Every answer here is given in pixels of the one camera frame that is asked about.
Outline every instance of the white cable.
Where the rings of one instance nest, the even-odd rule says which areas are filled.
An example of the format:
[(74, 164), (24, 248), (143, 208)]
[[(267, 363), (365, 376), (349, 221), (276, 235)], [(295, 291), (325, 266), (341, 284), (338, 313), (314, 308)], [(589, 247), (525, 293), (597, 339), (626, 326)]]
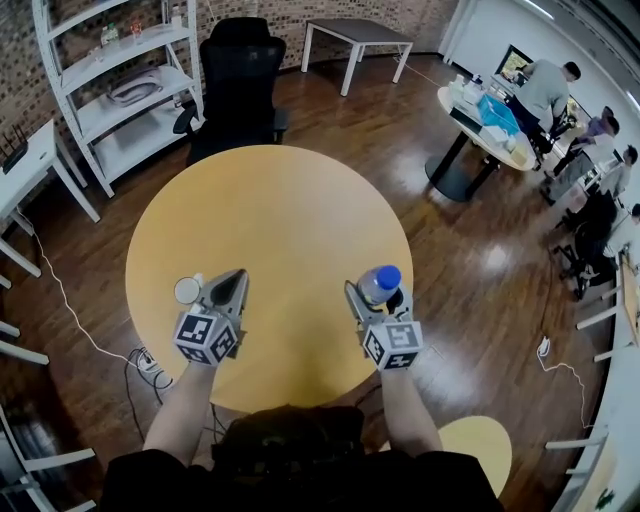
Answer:
[(550, 366), (549, 368), (545, 368), (544, 367), (544, 363), (542, 362), (542, 359), (540, 358), (540, 353), (536, 350), (536, 355), (538, 356), (538, 361), (540, 361), (540, 366), (542, 366), (542, 369), (545, 372), (550, 372), (551, 370), (557, 370), (560, 367), (564, 367), (564, 368), (568, 368), (569, 370), (571, 370), (571, 373), (573, 373), (573, 376), (578, 379), (578, 384), (580, 384), (580, 395), (582, 396), (582, 405), (580, 406), (580, 422), (582, 423), (582, 428), (583, 429), (587, 429), (589, 427), (593, 427), (595, 425), (585, 425), (584, 422), (584, 404), (585, 404), (585, 399), (584, 399), (584, 392), (585, 392), (585, 387), (584, 384), (582, 383), (582, 379), (580, 378), (580, 375), (578, 375), (576, 373), (576, 370), (573, 366), (569, 366), (568, 364), (565, 363), (558, 363), (555, 366)]
[(56, 275), (56, 273), (53, 271), (53, 266), (51, 265), (51, 262), (49, 261), (49, 258), (47, 258), (44, 254), (44, 249), (42, 247), (42, 243), (40, 242), (40, 238), (38, 237), (38, 234), (36, 233), (33, 224), (31, 223), (31, 221), (29, 219), (27, 219), (27, 217), (22, 213), (22, 211), (20, 210), (20, 208), (16, 208), (16, 211), (18, 212), (18, 214), (20, 215), (20, 217), (22, 217), (24, 219), (24, 221), (26, 223), (29, 224), (29, 226), (31, 226), (31, 229), (33, 229), (33, 236), (36, 239), (36, 242), (38, 242), (38, 246), (40, 247), (40, 254), (42, 254), (42, 258), (44, 259), (44, 261), (47, 262), (47, 265), (49, 266), (49, 270), (51, 270), (51, 275), (53, 276), (53, 278), (58, 281), (58, 284), (60, 285), (60, 291), (62, 292), (62, 297), (64, 298), (64, 305), (67, 307), (67, 309), (71, 312), (71, 314), (73, 315), (73, 318), (76, 321), (76, 325), (78, 326), (78, 329), (80, 329), (80, 331), (82, 331), (84, 333), (84, 335), (89, 339), (89, 341), (91, 342), (91, 344), (95, 347), (95, 349), (98, 352), (102, 352), (103, 354), (106, 354), (108, 356), (111, 357), (117, 357), (118, 359), (122, 359), (123, 361), (126, 361), (127, 364), (130, 364), (131, 366), (133, 366), (134, 368), (138, 368), (141, 371), (142, 370), (139, 365), (136, 365), (134, 363), (132, 363), (131, 361), (129, 361), (126, 357), (121, 356), (120, 354), (113, 354), (107, 350), (101, 349), (98, 345), (96, 345), (96, 342), (93, 341), (93, 338), (91, 337), (91, 335), (86, 331), (86, 329), (84, 327), (82, 327), (82, 325), (80, 324), (80, 320), (78, 319), (78, 315), (76, 315), (76, 312), (73, 310), (73, 308), (69, 305), (69, 301), (67, 300), (67, 294), (64, 291), (64, 286), (62, 285), (62, 281), (58, 278), (58, 276)]
[[(398, 45), (398, 54), (393, 56), (393, 60), (395, 60), (396, 62), (400, 62), (400, 59), (402, 58), (401, 54), (400, 54), (400, 45)], [(433, 80), (431, 80), (431, 78), (429, 78), (426, 75), (423, 75), (422, 73), (420, 73), (420, 71), (417, 71), (415, 69), (413, 69), (411, 66), (409, 66), (409, 64), (407, 64), (405, 62), (404, 64), (405, 68), (410, 69), (411, 71), (413, 71), (414, 73), (416, 73), (417, 75), (420, 75), (422, 78), (424, 78), (425, 80), (427, 80), (428, 82), (431, 82), (433, 85), (435, 85), (438, 88), (442, 88), (443, 86), (440, 85), (439, 83), (434, 82)]]
[(207, 0), (207, 5), (209, 6), (209, 13), (211, 13), (211, 23), (215, 23), (216, 21), (216, 17), (213, 14), (213, 9), (211, 8), (211, 2), (210, 0)]

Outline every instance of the blue bottle cap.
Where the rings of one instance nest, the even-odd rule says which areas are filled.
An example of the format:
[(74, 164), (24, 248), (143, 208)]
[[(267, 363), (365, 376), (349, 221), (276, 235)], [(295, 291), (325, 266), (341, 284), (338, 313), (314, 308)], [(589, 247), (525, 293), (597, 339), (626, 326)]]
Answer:
[(400, 273), (400, 270), (398, 267), (394, 267), (393, 265), (380, 267), (376, 274), (378, 286), (383, 290), (393, 290), (397, 288), (401, 280), (402, 274)]

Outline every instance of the wall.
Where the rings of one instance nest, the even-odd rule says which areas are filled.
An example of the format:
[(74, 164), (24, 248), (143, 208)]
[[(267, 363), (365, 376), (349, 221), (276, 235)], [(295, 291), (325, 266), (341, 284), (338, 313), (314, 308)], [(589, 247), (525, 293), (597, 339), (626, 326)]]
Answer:
[[(469, 26), (453, 52), (453, 61), (474, 73), (495, 73), (510, 44), (533, 60), (548, 59), (562, 65), (573, 60), (582, 71), (582, 78), (570, 85), (571, 94), (591, 115), (597, 115), (609, 105), (621, 131), (616, 138), (619, 151), (627, 144), (640, 149), (640, 118), (626, 97), (614, 86), (601, 69), (578, 47), (564, 37), (552, 24), (513, 0), (479, 0)], [(636, 164), (631, 183), (624, 193), (625, 203), (640, 202), (640, 163)], [(640, 262), (640, 231), (629, 230), (634, 240), (632, 251)], [(616, 317), (616, 346), (624, 346), (630, 339), (628, 324), (623, 315)], [(615, 356), (611, 362), (605, 396), (598, 424), (607, 424), (617, 445), (618, 468), (611, 482), (616, 492), (607, 510), (618, 510), (636, 487), (640, 485), (640, 350), (629, 349)]]
[[(54, 25), (86, 8), (93, 0), (50, 0)], [(183, 12), (186, 1), (180, 0)], [(198, 0), (198, 38), (206, 38), (215, 22), (232, 16), (257, 15), (269, 21), (274, 35), (287, 43), (283, 68), (298, 66), (304, 44), (305, 20), (320, 17), (362, 17), (383, 23), (414, 38), (415, 51), (435, 51), (447, 28), (457, 0)], [(160, 22), (159, 0), (131, 0), (77, 26), (58, 39), (63, 64), (73, 62), (100, 40), (100, 30), (115, 22), (120, 33), (128, 33), (133, 20), (143, 27)], [(384, 51), (393, 51), (386, 47)], [(188, 61), (186, 43), (176, 53)], [(312, 60), (347, 56), (347, 45), (333, 38), (314, 37)], [(80, 105), (131, 68), (162, 62), (160, 51), (143, 55), (116, 68), (83, 87), (76, 95)], [(0, 134), (9, 133), (12, 123), (20, 123), (33, 133), (54, 117), (65, 140), (71, 141), (40, 60), (31, 17), (31, 0), (0, 0)], [(78, 155), (71, 143), (74, 155)]]

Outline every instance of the round table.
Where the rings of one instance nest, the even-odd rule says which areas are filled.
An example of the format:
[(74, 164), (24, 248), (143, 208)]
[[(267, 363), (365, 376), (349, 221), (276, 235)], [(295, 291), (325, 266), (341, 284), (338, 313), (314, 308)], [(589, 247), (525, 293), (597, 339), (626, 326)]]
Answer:
[(249, 272), (237, 359), (216, 375), (211, 401), (242, 412), (331, 402), (374, 371), (344, 295), (382, 264), (413, 267), (393, 210), (362, 176), (305, 149), (251, 146), (202, 160), (173, 178), (140, 218), (126, 293), (144, 345), (174, 379), (187, 361), (172, 344), (174, 285), (202, 273)]
[(493, 492), (500, 496), (511, 471), (511, 440), (504, 427), (487, 416), (468, 416), (445, 425), (438, 433), (446, 451), (478, 459)]
[[(438, 103), (447, 114), (451, 114), (454, 104), (451, 91), (448, 87), (438, 89)], [(489, 144), (480, 137), (479, 133), (470, 126), (467, 126), (464, 122), (453, 117), (451, 119), (456, 123), (457, 127), (460, 128), (460, 135), (458, 135), (444, 157), (441, 159), (429, 159), (425, 164), (425, 171), (427, 176), (429, 176), (429, 181), (440, 193), (449, 199), (460, 203), (470, 201), (476, 190), (478, 190), (491, 173), (497, 169), (500, 162), (518, 171), (530, 171), (535, 166), (536, 155), (524, 133), (518, 132), (515, 135), (517, 143), (527, 151), (526, 161), (524, 163), (518, 163), (504, 147)], [(489, 153), (487, 157), (489, 163), (484, 166), (473, 180), (467, 176), (467, 173), (463, 169), (452, 166), (458, 153), (460, 153), (460, 150), (462, 150), (469, 139)]]

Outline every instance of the black chair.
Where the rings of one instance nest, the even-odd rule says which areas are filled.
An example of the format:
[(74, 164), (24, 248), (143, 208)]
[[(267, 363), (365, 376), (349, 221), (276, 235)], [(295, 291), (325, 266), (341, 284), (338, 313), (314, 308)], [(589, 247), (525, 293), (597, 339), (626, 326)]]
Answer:
[(575, 278), (576, 289), (574, 295), (582, 300), (586, 291), (586, 281), (582, 274), (598, 258), (609, 240), (612, 224), (608, 221), (584, 222), (576, 229), (575, 250), (571, 245), (557, 246), (553, 254), (562, 253), (569, 261), (569, 268), (562, 271), (560, 279)]
[(190, 122), (197, 110), (192, 105), (173, 127), (175, 134), (186, 133), (191, 140), (187, 165), (228, 149), (282, 143), (288, 114), (274, 108), (272, 96), (285, 52), (285, 42), (269, 34), (262, 18), (228, 18), (214, 27), (200, 45), (206, 121), (195, 134)]

